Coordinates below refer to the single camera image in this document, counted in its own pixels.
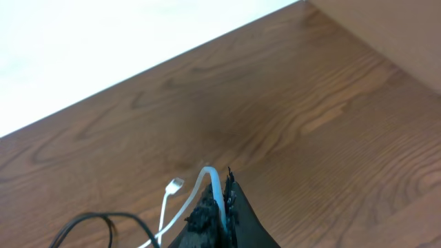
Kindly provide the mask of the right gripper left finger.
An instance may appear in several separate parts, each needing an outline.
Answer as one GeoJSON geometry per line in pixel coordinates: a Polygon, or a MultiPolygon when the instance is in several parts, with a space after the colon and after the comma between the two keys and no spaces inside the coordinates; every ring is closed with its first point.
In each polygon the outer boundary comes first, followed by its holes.
{"type": "Polygon", "coordinates": [[[191,214],[187,216],[183,230],[171,242],[169,248],[221,248],[224,247],[224,231],[212,186],[208,185],[191,214]]]}

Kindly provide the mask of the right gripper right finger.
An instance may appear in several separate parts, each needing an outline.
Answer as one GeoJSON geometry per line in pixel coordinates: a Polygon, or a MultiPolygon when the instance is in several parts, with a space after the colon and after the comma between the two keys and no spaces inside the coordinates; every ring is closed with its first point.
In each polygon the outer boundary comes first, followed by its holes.
{"type": "Polygon", "coordinates": [[[260,223],[230,167],[225,182],[224,201],[230,247],[280,248],[260,223]]]}

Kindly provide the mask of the cardboard panel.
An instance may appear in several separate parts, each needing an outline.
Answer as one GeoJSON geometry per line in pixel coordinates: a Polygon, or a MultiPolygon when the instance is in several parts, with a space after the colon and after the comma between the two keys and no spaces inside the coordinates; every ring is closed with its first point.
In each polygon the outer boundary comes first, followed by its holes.
{"type": "Polygon", "coordinates": [[[310,3],[440,93],[440,0],[310,3]]]}

